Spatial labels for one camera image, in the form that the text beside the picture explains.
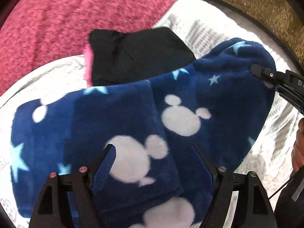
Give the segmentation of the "person right hand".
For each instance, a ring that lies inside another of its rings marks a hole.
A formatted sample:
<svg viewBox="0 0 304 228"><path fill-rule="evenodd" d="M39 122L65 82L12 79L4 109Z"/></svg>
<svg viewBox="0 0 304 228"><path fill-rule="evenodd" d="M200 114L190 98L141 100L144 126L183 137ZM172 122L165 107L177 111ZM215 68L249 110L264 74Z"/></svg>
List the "person right hand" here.
<svg viewBox="0 0 304 228"><path fill-rule="evenodd" d="M298 171L304 165L304 119L298 123L296 140L292 150L292 166L294 171Z"/></svg>

